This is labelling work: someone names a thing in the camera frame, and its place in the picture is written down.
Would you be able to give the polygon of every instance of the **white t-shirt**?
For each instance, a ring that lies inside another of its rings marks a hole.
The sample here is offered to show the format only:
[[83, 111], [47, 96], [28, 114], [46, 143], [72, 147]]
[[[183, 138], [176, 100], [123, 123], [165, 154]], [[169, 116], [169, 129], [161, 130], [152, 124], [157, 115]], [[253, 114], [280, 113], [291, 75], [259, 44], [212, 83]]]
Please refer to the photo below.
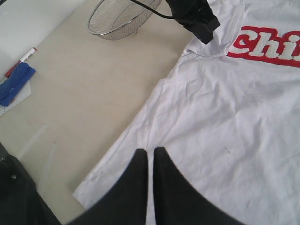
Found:
[[147, 225], [155, 224], [153, 150], [167, 148], [187, 180], [247, 225], [300, 224], [300, 2], [210, 1], [221, 22], [194, 38], [168, 77], [84, 179], [89, 208], [135, 149], [149, 156]]

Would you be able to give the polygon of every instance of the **black object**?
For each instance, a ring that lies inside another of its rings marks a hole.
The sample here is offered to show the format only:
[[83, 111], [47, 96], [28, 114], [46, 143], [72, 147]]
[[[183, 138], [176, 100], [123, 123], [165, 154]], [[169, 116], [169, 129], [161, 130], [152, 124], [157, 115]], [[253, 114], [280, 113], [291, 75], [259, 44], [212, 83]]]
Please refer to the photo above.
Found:
[[162, 18], [175, 19], [204, 44], [208, 44], [214, 38], [213, 31], [220, 26], [207, 0], [166, 0], [172, 16], [163, 15], [138, 0], [131, 1]]
[[112, 189], [69, 225], [145, 225], [148, 199], [148, 157], [136, 150]]
[[[61, 225], [36, 192], [34, 181], [0, 143], [0, 224]], [[154, 150], [153, 196], [157, 225], [242, 225], [201, 196], [165, 148]], [[115, 185], [68, 225], [145, 225], [148, 157], [135, 151]]]
[[165, 148], [154, 150], [153, 195], [157, 225], [242, 225], [201, 196]]
[[0, 143], [0, 224], [61, 225], [24, 167]]

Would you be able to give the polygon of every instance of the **marker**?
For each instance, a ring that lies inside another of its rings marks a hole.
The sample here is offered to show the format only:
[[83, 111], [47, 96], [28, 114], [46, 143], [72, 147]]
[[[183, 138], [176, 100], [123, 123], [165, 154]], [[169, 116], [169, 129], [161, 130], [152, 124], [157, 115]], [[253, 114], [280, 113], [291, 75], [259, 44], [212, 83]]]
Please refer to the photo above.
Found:
[[36, 48], [31, 48], [13, 67], [11, 67], [11, 69], [9, 71], [7, 71], [4, 76], [9, 78], [11, 73], [13, 72], [13, 70], [16, 68], [16, 66], [20, 63], [20, 62], [25, 62], [33, 53], [35, 53], [37, 51]]

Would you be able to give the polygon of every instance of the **strainer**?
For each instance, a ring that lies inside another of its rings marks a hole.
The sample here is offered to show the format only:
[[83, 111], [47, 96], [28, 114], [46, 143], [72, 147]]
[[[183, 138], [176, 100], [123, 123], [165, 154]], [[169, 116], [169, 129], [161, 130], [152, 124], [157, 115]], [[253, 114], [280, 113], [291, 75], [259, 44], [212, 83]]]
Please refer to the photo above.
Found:
[[[140, 2], [157, 9], [161, 0]], [[136, 33], [151, 15], [151, 11], [130, 0], [101, 0], [90, 16], [88, 30], [107, 40], [119, 40]]]

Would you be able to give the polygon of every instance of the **beige table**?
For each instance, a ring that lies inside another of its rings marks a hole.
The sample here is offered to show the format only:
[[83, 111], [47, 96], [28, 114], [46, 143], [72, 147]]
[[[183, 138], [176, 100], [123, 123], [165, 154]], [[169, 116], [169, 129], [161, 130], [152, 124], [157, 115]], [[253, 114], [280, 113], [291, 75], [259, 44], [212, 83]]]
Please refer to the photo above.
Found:
[[[36, 183], [55, 150], [43, 199], [65, 224], [83, 212], [72, 192], [167, 76], [192, 35], [153, 15], [120, 41], [89, 34], [87, 0], [28, 61], [32, 95], [0, 117], [0, 142]], [[163, 1], [159, 11], [169, 14]]]

